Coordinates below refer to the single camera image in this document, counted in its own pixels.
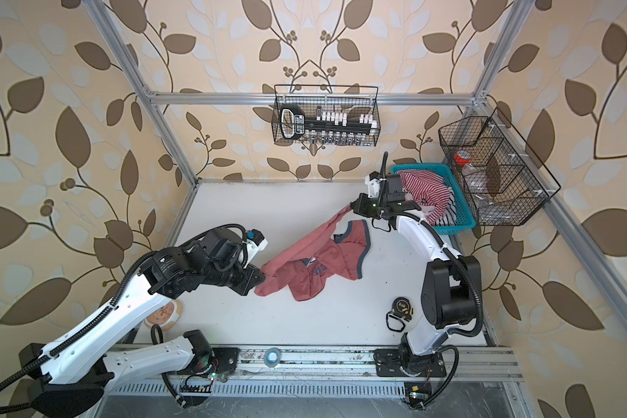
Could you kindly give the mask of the red tank top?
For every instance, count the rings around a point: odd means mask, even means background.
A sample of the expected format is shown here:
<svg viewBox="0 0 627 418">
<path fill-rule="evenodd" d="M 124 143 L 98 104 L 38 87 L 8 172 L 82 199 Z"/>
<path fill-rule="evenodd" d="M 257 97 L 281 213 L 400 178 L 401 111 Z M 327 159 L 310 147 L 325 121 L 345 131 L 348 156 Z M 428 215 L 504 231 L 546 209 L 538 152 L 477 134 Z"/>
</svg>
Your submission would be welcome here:
<svg viewBox="0 0 627 418">
<path fill-rule="evenodd" d="M 336 228 L 351 212 L 346 206 L 330 220 L 297 241 L 261 267 L 266 280 L 254 293 L 267 297 L 288 288 L 296 301 L 309 301 L 338 275 L 346 280 L 362 278 L 362 264 L 371 249 L 369 227 L 364 220 L 348 222 L 343 233 Z"/>
</svg>

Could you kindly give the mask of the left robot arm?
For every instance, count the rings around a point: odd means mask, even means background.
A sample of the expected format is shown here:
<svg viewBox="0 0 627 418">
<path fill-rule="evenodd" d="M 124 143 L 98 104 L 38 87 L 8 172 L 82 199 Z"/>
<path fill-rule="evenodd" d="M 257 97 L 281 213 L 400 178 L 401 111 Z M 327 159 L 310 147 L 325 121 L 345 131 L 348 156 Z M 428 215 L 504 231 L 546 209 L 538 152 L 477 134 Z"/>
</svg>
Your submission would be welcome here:
<svg viewBox="0 0 627 418">
<path fill-rule="evenodd" d="M 181 370 L 217 372 L 219 361 L 199 330 L 164 341 L 154 326 L 153 345 L 125 352 L 113 347 L 149 315 L 202 285 L 248 295 L 265 280 L 251 260 L 267 245 L 261 231 L 226 224 L 144 254 L 95 313 L 57 340 L 22 350 L 21 369 L 0 382 L 0 415 L 33 409 L 77 417 L 133 381 Z"/>
</svg>

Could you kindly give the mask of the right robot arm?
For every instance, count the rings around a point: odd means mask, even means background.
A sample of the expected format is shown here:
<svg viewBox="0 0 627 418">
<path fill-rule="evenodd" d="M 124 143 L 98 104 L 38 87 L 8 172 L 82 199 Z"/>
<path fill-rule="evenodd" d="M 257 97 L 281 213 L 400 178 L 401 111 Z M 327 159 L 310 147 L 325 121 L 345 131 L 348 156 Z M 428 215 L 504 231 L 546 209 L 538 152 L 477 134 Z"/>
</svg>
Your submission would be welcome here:
<svg viewBox="0 0 627 418">
<path fill-rule="evenodd" d="M 483 328 L 480 265 L 473 256 L 464 256 L 448 245 L 427 221 L 426 214 L 407 201 L 397 174 L 372 172 L 365 179 L 367 191 L 351 203 L 355 214 L 383 219 L 388 229 L 404 237 L 416 254 L 426 261 L 421 310 L 423 318 L 402 337 L 398 346 L 402 374 L 419 377 L 450 352 L 453 362 L 437 388 L 412 390 L 405 403 L 424 410 L 439 397 L 458 370 L 460 349 L 448 343 L 450 336 L 478 336 Z"/>
</svg>

